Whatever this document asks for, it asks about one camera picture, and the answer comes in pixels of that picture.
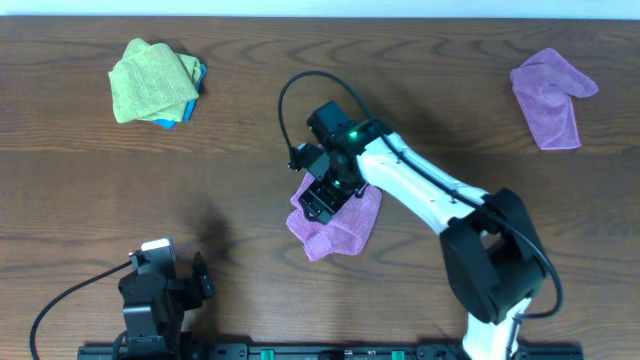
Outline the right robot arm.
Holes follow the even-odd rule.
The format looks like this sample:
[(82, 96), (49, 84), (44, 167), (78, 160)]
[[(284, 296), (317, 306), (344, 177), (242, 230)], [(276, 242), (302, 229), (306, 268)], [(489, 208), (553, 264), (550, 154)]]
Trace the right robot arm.
[(310, 120), (319, 145), (294, 150), (314, 180), (297, 202), (305, 219), (329, 225), (380, 189), (440, 237), (448, 281), (468, 312), (462, 350), (470, 359), (533, 359), (517, 334), (546, 277), (549, 261), (521, 199), (446, 174), (378, 120)]

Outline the green folded cloth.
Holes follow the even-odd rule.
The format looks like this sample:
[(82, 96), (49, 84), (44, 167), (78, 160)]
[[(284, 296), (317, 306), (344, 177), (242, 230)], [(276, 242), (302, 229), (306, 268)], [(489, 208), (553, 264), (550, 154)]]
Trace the green folded cloth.
[(194, 56), (174, 52), (165, 43), (131, 40), (108, 73), (116, 121), (153, 123), (168, 118), (182, 122), (185, 104), (199, 97), (195, 83), (201, 63)]

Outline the blue folded cloth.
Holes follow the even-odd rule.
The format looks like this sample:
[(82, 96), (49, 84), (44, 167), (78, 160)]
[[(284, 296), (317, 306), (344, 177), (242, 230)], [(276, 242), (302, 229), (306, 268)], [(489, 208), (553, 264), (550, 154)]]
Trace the blue folded cloth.
[[(195, 83), (195, 90), (197, 92), (200, 92), (202, 81), (205, 78), (206, 74), (207, 74), (207, 67), (205, 64), (201, 63), (199, 77), (197, 79), (197, 82)], [(190, 121), (192, 114), (196, 108), (196, 103), (197, 103), (197, 100), (192, 99), (185, 104), (185, 111), (183, 113), (182, 122)], [(153, 120), (153, 123), (159, 126), (162, 126), (165, 129), (172, 129), (177, 124), (177, 121), (170, 120), (168, 118), (159, 118), (159, 119)]]

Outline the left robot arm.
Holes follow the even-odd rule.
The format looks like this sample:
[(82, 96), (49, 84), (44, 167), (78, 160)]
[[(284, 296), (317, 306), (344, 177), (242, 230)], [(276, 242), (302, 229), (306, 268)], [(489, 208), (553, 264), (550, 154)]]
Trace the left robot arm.
[(192, 272), (179, 278), (168, 250), (130, 254), (134, 271), (119, 281), (126, 326), (124, 359), (200, 359), (204, 351), (182, 330), (186, 312), (214, 296), (204, 258), (194, 255)]

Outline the purple cloth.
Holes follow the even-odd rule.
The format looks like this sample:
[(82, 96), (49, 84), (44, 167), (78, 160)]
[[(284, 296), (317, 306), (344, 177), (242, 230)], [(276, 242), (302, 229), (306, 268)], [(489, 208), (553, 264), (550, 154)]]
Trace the purple cloth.
[(290, 202), (295, 210), (286, 220), (287, 228), (302, 243), (311, 262), (332, 254), (360, 254), (376, 223), (382, 192), (377, 187), (368, 185), (360, 198), (352, 196), (333, 219), (324, 225), (307, 220), (299, 204), (299, 198), (313, 181), (314, 177), (306, 174), (291, 197)]
[(572, 100), (588, 98), (598, 85), (552, 48), (543, 49), (510, 73), (512, 91), (539, 149), (581, 146)]

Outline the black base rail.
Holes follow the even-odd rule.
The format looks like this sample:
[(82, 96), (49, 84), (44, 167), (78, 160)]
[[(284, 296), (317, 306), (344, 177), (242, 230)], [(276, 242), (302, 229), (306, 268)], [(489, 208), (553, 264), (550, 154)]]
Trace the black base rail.
[[(81, 346), (76, 359), (112, 359), (113, 346)], [(190, 360), (456, 360), (472, 359), (454, 343), (428, 343), (416, 346), (258, 346), (241, 343), (219, 343), (193, 347), (178, 355), (128, 354), (120, 348), (118, 359), (190, 359)], [(509, 359), (518, 360), (583, 360), (577, 345), (521, 344)]]

